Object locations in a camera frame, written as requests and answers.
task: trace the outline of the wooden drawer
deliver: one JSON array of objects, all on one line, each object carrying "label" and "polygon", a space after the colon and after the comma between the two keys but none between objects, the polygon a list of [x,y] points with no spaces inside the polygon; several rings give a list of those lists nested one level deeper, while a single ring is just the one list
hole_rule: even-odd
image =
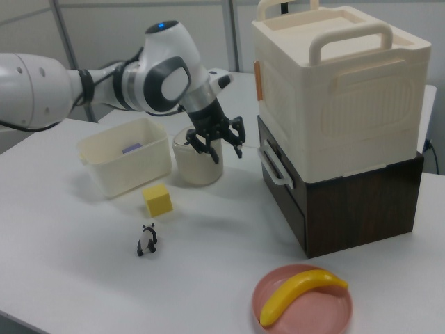
[{"label": "wooden drawer", "polygon": [[[302,181],[258,117],[260,143],[272,147],[290,175],[290,186],[264,179],[308,257],[316,257],[411,232],[423,156],[350,177],[308,184]],[[283,177],[271,164],[277,177]]]}]

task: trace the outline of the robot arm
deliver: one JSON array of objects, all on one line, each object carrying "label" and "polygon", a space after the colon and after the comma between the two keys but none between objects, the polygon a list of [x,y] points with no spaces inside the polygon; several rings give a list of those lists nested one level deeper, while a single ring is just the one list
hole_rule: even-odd
[{"label": "robot arm", "polygon": [[0,54],[0,120],[35,129],[60,122],[79,103],[150,113],[180,105],[195,127],[187,140],[218,163],[213,140],[226,140],[239,157],[245,140],[242,118],[228,119],[216,98],[231,81],[227,71],[207,71],[185,27],[167,21],[148,28],[135,57],[101,70],[67,71],[54,59]]}]

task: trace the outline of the yellow banana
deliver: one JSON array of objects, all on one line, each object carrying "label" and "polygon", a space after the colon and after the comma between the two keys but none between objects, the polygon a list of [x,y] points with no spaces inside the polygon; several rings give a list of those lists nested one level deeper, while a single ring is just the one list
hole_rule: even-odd
[{"label": "yellow banana", "polygon": [[272,325],[298,296],[315,287],[327,285],[348,288],[347,282],[322,269],[303,271],[292,276],[278,287],[264,304],[259,316],[259,323],[263,327]]}]

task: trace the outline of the panda figurine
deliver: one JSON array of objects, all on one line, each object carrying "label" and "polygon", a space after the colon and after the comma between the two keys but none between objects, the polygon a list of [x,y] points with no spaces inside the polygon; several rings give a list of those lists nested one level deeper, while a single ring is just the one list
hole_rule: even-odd
[{"label": "panda figurine", "polygon": [[156,242],[158,242],[158,239],[156,238],[156,232],[154,231],[153,227],[154,224],[152,224],[152,226],[142,227],[142,235],[140,236],[138,242],[138,256],[144,255],[144,252],[146,252],[147,249],[151,253],[156,252],[156,247],[154,247],[154,245]]}]

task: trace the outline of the purple object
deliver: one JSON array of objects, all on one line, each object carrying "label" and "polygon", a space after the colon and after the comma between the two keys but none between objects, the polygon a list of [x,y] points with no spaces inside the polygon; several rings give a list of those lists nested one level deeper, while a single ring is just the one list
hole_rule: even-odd
[{"label": "purple object", "polygon": [[125,154],[125,153],[128,153],[128,152],[132,151],[132,150],[135,150],[136,148],[141,148],[141,147],[142,147],[142,145],[140,143],[136,143],[136,144],[134,144],[132,146],[129,146],[129,147],[123,149],[122,153]]}]

